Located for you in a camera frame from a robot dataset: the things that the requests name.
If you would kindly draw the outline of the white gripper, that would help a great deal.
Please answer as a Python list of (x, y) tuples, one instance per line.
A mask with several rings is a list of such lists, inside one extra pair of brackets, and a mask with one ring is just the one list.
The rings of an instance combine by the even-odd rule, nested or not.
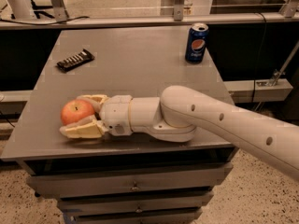
[(101, 138), (107, 131), (114, 136), (131, 135), (129, 106), (131, 95), (116, 95), (108, 99), (104, 94), (80, 95), (78, 99), (89, 102), (101, 120), (95, 115), (83, 118), (60, 128), (60, 133), (67, 138)]

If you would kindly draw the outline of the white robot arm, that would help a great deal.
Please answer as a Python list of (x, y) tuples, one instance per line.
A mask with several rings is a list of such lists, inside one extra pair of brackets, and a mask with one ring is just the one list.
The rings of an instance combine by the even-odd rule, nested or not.
[(299, 180), (298, 126), (183, 86), (170, 86), (159, 97), (81, 95), (64, 105), (61, 121), (62, 135), (87, 139), (146, 133), (187, 142), (202, 128)]

